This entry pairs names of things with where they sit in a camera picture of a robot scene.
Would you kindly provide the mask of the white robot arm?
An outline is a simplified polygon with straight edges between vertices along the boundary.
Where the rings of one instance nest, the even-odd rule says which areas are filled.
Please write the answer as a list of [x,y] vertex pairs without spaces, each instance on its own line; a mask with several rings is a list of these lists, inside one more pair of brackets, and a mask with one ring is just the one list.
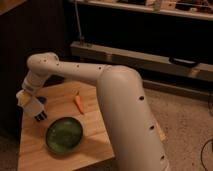
[[27,59],[28,73],[17,92],[18,105],[44,118],[35,94],[57,75],[96,87],[97,101],[120,171],[171,171],[147,102],[140,74],[121,65],[65,62],[52,52]]

